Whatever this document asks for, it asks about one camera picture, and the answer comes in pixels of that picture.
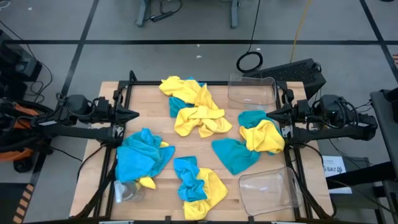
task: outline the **white label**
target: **white label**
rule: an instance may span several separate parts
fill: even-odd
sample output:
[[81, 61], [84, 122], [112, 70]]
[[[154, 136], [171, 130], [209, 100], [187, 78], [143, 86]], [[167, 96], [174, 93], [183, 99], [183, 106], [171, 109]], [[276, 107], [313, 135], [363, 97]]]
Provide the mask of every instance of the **white label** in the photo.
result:
[[[343, 158], [341, 156], [322, 156], [323, 158], [323, 172], [325, 177], [330, 177], [337, 174], [343, 174], [346, 172]], [[339, 189], [329, 190], [330, 194], [352, 194], [351, 188], [342, 187]]]

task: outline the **transparent plastic bin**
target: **transparent plastic bin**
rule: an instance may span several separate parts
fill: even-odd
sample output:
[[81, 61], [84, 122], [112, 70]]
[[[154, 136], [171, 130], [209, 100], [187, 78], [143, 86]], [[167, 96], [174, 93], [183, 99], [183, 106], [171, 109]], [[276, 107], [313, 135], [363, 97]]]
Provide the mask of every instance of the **transparent plastic bin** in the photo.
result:
[[272, 77], [249, 78], [230, 75], [229, 106], [237, 109], [265, 110], [276, 101], [276, 82]]
[[302, 193], [291, 168], [242, 175], [239, 192], [247, 214], [255, 216], [287, 208], [298, 208]]

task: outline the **blue and yellow towel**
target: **blue and yellow towel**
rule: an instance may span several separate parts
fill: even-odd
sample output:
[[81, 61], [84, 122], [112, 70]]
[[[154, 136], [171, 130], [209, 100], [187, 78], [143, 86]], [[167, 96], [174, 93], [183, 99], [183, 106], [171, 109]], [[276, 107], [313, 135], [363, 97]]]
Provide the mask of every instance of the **blue and yellow towel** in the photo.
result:
[[200, 126], [201, 138], [211, 136], [214, 133], [226, 133], [232, 128], [232, 124], [225, 118], [225, 111], [219, 109], [211, 99], [207, 85], [202, 87], [195, 80], [181, 80], [179, 77], [169, 77], [162, 80], [160, 90], [167, 96], [173, 96], [184, 103], [193, 104], [193, 108], [185, 107], [178, 102], [173, 113], [178, 110], [174, 130], [180, 136], [187, 136], [195, 126]]
[[184, 200], [187, 220], [201, 220], [228, 193], [217, 174], [211, 169], [198, 168], [196, 157], [174, 159], [174, 170], [182, 180], [178, 195]]
[[235, 139], [215, 140], [214, 152], [224, 166], [236, 175], [255, 164], [260, 152], [279, 153], [285, 147], [280, 131], [263, 111], [245, 111], [238, 116], [239, 132], [245, 142]]
[[151, 177], [162, 171], [174, 151], [174, 146], [162, 142], [160, 136], [143, 128], [123, 140], [116, 149], [116, 178], [122, 183], [138, 180], [143, 186], [155, 189], [156, 185]]
[[178, 196], [181, 200], [194, 202], [207, 199], [203, 190], [205, 181], [197, 179], [199, 168], [195, 156], [175, 158], [174, 171], [177, 177], [182, 180], [181, 186], [178, 188]]

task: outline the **black strap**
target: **black strap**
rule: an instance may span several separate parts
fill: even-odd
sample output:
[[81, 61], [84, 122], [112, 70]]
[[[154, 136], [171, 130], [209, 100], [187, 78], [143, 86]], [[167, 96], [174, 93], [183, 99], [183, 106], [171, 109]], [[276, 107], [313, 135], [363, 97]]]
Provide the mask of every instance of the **black strap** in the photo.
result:
[[297, 178], [297, 183], [298, 186], [300, 187], [301, 192], [303, 193], [303, 196], [308, 200], [310, 203], [311, 207], [315, 211], [315, 213], [318, 215], [320, 219], [333, 219], [330, 215], [328, 215], [324, 209], [318, 204], [318, 202], [315, 200], [315, 198], [312, 196], [310, 191], [303, 185], [303, 183], [300, 181], [299, 175], [294, 171], [294, 174]]
[[90, 199], [90, 201], [86, 204], [86, 206], [83, 208], [83, 210], [75, 215], [72, 216], [71, 218], [81, 218], [81, 217], [88, 217], [94, 206], [96, 205], [97, 201], [103, 196], [103, 193], [112, 180], [115, 179], [115, 167], [116, 167], [116, 160], [114, 160], [113, 165], [111, 170], [108, 172], [107, 176], [105, 177], [104, 181], [102, 184], [98, 187], [98, 190], [95, 192], [93, 197]]

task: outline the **yellow cable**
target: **yellow cable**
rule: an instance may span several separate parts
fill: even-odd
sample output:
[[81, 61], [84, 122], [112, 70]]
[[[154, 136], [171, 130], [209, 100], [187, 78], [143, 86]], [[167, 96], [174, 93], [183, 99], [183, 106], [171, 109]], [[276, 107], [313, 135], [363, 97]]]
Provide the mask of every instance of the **yellow cable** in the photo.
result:
[[312, 0], [308, 0], [308, 1], [307, 1], [307, 5], [305, 6], [305, 9], [304, 9], [304, 12], [303, 12], [303, 16], [301, 17], [301, 20], [300, 20], [300, 24], [298, 25], [298, 28], [297, 28], [297, 30], [296, 30], [296, 35], [295, 35], [295, 37], [294, 37], [294, 42], [293, 42], [292, 55], [290, 56], [290, 62], [291, 62], [291, 63], [292, 63], [292, 60], [293, 60], [294, 51], [295, 51], [295, 49], [296, 49], [297, 37], [299, 36], [301, 27], [303, 26], [305, 16], [307, 15], [307, 11], [308, 11], [308, 8], [310, 7], [311, 3], [312, 3]]

